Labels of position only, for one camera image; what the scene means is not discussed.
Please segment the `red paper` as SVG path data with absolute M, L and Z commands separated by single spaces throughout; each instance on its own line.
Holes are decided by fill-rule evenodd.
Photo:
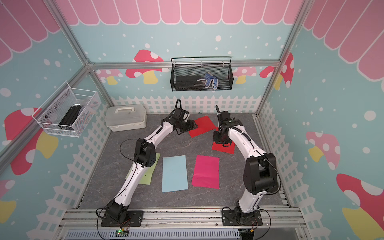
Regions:
M 216 129 L 216 126 L 214 125 L 209 116 L 204 116 L 195 120 L 195 124 L 197 125 L 197 128 L 189 131 L 191 138 L 197 137 L 199 135 L 205 134 Z
M 233 155 L 235 153 L 235 147 L 236 145 L 234 142 L 232 142 L 230 145 L 223 146 L 222 144 L 217 144 L 215 141 L 213 141 L 212 150 Z

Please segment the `blue paper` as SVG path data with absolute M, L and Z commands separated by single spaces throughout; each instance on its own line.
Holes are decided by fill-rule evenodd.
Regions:
M 175 192 L 188 189 L 186 156 L 163 158 L 162 192 Z

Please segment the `large green paper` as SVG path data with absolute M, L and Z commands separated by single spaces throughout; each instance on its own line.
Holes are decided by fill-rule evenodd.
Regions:
M 154 170 L 155 170 L 155 168 L 157 166 L 157 163 L 158 163 L 158 160 L 159 160 L 161 154 L 160 153 L 156 153 L 156 156 L 157 156 L 157 158 L 156 158 L 155 163 L 151 167 L 149 167 L 149 169 L 145 172 L 145 174 L 142 176 L 139 184 L 141 184 L 141 185 L 150 185 L 151 184 L 152 175 L 154 173 Z M 131 165 L 131 168 L 130 168 L 127 176 L 126 176 L 126 180 L 130 180 L 131 179 L 131 177 L 132 177 L 131 173 L 135 174 L 135 175 L 138 173 L 137 171 L 135 172 L 135 169 L 136 169 L 136 164 L 133 163 Z

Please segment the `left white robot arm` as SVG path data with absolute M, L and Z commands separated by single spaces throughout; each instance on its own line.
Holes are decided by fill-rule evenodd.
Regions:
M 193 130 L 197 127 L 195 121 L 189 119 L 189 112 L 182 107 L 181 99 L 176 100 L 175 108 L 165 117 L 161 125 L 149 136 L 137 139 L 131 172 L 125 180 L 119 193 L 109 203 L 96 210 L 99 219 L 97 226 L 117 226 L 122 228 L 130 223 L 129 206 L 140 180 L 152 167 L 157 159 L 156 147 L 170 133 L 176 131 L 178 135 Z

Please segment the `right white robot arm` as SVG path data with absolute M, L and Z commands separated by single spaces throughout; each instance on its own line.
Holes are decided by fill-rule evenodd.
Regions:
M 252 140 L 239 119 L 232 118 L 228 111 L 220 111 L 218 106 L 216 111 L 218 130 L 214 131 L 214 143 L 223 147 L 234 143 L 245 159 L 243 182 L 246 189 L 234 209 L 222 208 L 223 225 L 261 226 L 259 203 L 262 197 L 277 194 L 281 187 L 276 157 Z

